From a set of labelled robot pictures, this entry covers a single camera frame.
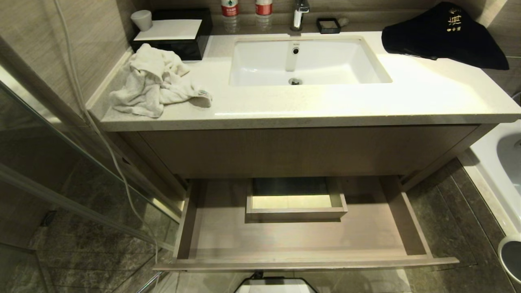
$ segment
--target faucet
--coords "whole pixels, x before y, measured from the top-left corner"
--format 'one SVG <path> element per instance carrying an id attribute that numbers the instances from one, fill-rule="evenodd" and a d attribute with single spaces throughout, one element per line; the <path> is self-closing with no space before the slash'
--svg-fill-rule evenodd
<path id="1" fill-rule="evenodd" d="M 302 18 L 304 13 L 309 12 L 309 3 L 307 0 L 295 0 L 295 14 L 293 15 L 293 24 L 290 29 L 292 31 L 302 30 Z"/>

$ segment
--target undermount sink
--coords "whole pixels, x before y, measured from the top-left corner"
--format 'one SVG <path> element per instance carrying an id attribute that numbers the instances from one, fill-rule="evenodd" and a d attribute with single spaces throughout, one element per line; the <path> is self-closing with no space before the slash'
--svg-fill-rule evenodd
<path id="1" fill-rule="evenodd" d="M 388 83 L 363 39 L 237 42 L 232 86 Z"/>

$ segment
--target white towel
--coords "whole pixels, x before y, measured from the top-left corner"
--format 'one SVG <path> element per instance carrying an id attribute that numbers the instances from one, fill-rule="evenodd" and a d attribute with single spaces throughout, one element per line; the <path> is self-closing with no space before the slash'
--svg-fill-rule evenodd
<path id="1" fill-rule="evenodd" d="M 190 69 L 172 51 L 163 51 L 143 44 L 130 57 L 130 75 L 119 91 L 110 93 L 112 106 L 124 113 L 157 118 L 164 105 L 202 97 L 211 106 L 212 96 L 194 85 L 186 75 Z"/>

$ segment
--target bathtub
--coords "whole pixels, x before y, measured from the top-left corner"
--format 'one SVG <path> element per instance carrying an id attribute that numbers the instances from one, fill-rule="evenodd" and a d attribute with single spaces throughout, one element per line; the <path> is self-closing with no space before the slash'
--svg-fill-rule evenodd
<path id="1" fill-rule="evenodd" d="M 521 233 L 521 120 L 499 124 L 474 143 L 467 154 L 504 210 L 494 215 L 505 233 L 509 234 L 507 225 Z"/>

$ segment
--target bottle label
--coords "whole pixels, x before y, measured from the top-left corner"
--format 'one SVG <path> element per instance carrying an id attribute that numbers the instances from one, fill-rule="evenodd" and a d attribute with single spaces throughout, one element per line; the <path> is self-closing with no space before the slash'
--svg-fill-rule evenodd
<path id="1" fill-rule="evenodd" d="M 239 3 L 237 0 L 221 0 L 222 15 L 230 17 L 239 15 Z"/>
<path id="2" fill-rule="evenodd" d="M 255 13 L 270 15 L 273 12 L 273 0 L 255 0 Z"/>

